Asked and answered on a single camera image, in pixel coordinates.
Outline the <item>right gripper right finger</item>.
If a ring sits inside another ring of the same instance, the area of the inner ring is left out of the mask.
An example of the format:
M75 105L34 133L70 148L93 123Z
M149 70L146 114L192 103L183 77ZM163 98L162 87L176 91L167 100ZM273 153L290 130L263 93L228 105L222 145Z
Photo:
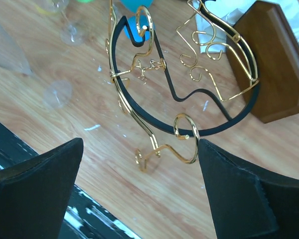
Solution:
M199 141L198 156L219 239L299 239L299 179L206 139Z

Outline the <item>tall clear champagne flute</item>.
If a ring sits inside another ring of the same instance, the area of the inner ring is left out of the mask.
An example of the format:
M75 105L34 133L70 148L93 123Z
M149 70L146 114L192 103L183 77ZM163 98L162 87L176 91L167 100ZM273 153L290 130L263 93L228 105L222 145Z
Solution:
M30 66L24 50L1 25L0 67L26 76L38 78L38 75ZM51 109L60 109L70 102L72 92L73 88L69 81L54 81L45 90L43 102Z

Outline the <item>gold and black wine glass rack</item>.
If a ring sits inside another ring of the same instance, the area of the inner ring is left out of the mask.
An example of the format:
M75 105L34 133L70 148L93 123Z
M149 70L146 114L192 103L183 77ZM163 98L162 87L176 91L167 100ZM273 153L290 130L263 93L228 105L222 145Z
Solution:
M147 57L137 57L136 67L129 69L125 75L112 79L118 86L119 93L129 92L129 97L141 105L146 115L142 117L128 103L127 97L119 95L123 111L132 115L151 140L153 148L158 144L152 128L159 133L173 133L172 121L180 110L190 114L200 129L202 137L208 137L220 143L248 161L263 166L277 173L285 173L299 178L299 116L261 126L255 117L248 117L237 127L222 133L219 126L227 123L221 109L235 113L236 118L246 114L247 104L242 99L223 104L214 97L207 60L204 66L191 66L194 74L202 73L203 79L196 83L189 77L189 70L184 66L170 61L171 79L163 75L163 67L157 63L148 65ZM128 89L129 80L133 80L132 88Z

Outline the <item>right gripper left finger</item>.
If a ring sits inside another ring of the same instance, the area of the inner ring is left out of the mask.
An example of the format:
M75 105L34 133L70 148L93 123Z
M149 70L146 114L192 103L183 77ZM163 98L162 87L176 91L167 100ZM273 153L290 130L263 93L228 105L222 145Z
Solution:
M0 170L0 239L56 239L83 156L74 138Z

